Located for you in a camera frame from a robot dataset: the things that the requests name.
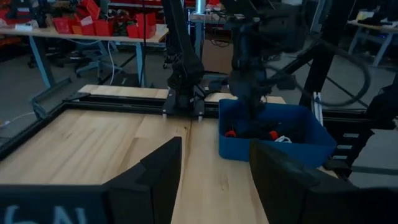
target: wooden board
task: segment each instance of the wooden board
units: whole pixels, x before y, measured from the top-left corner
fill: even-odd
[[[88,85],[80,91],[164,98],[167,90]],[[229,94],[217,93],[210,101]],[[280,97],[268,98],[284,103]],[[100,184],[174,136],[183,139],[172,223],[268,223],[247,162],[218,155],[217,119],[68,110],[0,162],[2,184]]]
[[[155,36],[148,38],[147,43],[159,43],[166,34],[169,33],[169,29],[165,24],[156,24]],[[78,34],[59,34],[55,28],[49,27],[46,29],[34,29],[33,31],[20,31],[15,30],[13,27],[0,28],[0,34],[9,35],[29,35],[35,37],[53,37],[53,38],[64,38],[64,39],[81,39],[81,40],[110,40],[120,42],[143,42],[144,39],[136,39],[129,37],[100,37],[100,36],[89,36],[89,35],[78,35]]]
[[[389,27],[382,27],[382,26],[372,26],[372,25],[360,24],[357,21],[348,21],[347,23],[354,25],[354,26],[359,26],[359,27],[373,29],[373,30],[379,30],[382,32],[387,32],[387,33],[398,33],[398,28],[389,28]]]
[[[130,96],[130,97],[153,97],[164,99],[167,97],[168,90],[160,90],[153,88],[134,88],[106,85],[86,85],[79,90],[82,93],[91,93],[96,95],[113,95],[113,96]],[[207,102],[218,102],[220,99],[236,99],[229,93],[215,93],[206,98]],[[269,103],[285,103],[280,96],[268,96]]]

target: white cable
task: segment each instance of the white cable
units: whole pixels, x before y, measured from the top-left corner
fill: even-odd
[[[114,63],[113,63],[113,58],[112,58],[112,54],[111,54],[111,41],[108,41],[108,53],[109,53],[109,57],[111,58],[111,63],[112,63],[112,78],[111,78],[111,83],[110,83],[110,85],[112,85],[113,78],[114,78]]]
[[[26,114],[22,114],[22,115],[16,116],[15,118],[12,118],[11,120],[4,122],[4,124],[0,124],[0,128],[5,128],[6,126],[11,124],[12,122],[18,120],[19,118],[23,118],[23,117],[31,115],[31,114],[35,114],[35,113],[34,112],[30,112],[30,113],[26,113]]]
[[[69,40],[69,41],[71,41],[71,42],[74,42],[74,43],[76,43],[76,44],[81,44],[81,45],[91,45],[91,44],[96,44],[96,43],[98,43],[100,40],[96,40],[96,41],[94,41],[94,42],[90,42],[90,43],[85,43],[85,42],[79,42],[79,41],[75,41],[75,40],[72,40],[72,39],[68,39],[68,38],[63,38],[64,40]]]

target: wooden table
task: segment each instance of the wooden table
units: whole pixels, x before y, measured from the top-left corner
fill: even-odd
[[[158,44],[166,35],[169,33],[169,29],[165,24],[157,24],[155,36],[146,40],[148,44]],[[21,31],[15,30],[14,27],[3,27],[0,28],[0,34],[8,34],[8,35],[26,35],[29,36],[30,47],[32,48],[34,57],[37,62],[37,67],[40,70],[40,74],[42,76],[43,82],[45,84],[46,89],[39,93],[38,95],[33,97],[33,100],[39,101],[41,98],[47,96],[51,92],[53,92],[58,87],[70,83],[71,80],[69,77],[55,81],[54,76],[52,74],[50,64],[45,56],[45,48],[43,46],[43,40],[40,37],[45,38],[62,38],[62,39],[78,39],[78,40],[105,40],[112,42],[120,42],[120,43],[130,43],[136,46],[136,58],[137,58],[137,69],[139,75],[139,81],[142,86],[146,85],[146,76],[145,69],[142,67],[144,57],[142,54],[143,49],[143,39],[133,39],[129,37],[101,37],[101,36],[88,36],[88,35],[78,35],[78,34],[59,34],[54,27],[49,27],[46,29],[33,29],[32,31]],[[109,55],[106,47],[100,46],[101,53],[103,55]]]
[[[351,42],[349,47],[348,53],[352,54],[356,44],[358,43],[359,39],[370,40],[372,42],[381,44],[380,50],[376,55],[376,58],[373,61],[373,66],[377,67],[380,64],[380,61],[386,52],[388,46],[390,45],[392,38],[394,35],[398,34],[398,28],[391,28],[391,27],[383,27],[383,26],[372,26],[366,24],[360,24],[357,21],[348,21],[348,24],[358,26],[358,30],[355,33],[354,39]],[[382,33],[387,34],[385,38],[377,37],[374,35],[369,35],[368,32],[364,32],[364,30],[378,30]]]
[[[167,90],[87,85],[81,92],[165,98]],[[207,101],[233,98],[227,93]],[[281,97],[268,102],[285,103]],[[2,184],[101,184],[174,136],[183,140],[172,223],[267,223],[247,162],[218,155],[217,119],[68,110],[0,163]]]

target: cardboard box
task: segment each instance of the cardboard box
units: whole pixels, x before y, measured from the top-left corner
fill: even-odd
[[[215,40],[205,40],[203,43],[201,61],[205,66],[205,71],[225,73],[229,75],[232,71],[231,62],[234,45],[229,44],[226,47],[219,47],[215,44],[219,44],[219,42],[215,42]]]

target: metal pole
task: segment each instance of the metal pole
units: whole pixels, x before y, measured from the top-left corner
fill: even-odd
[[[197,0],[195,6],[195,13],[203,14],[206,10],[206,0]]]

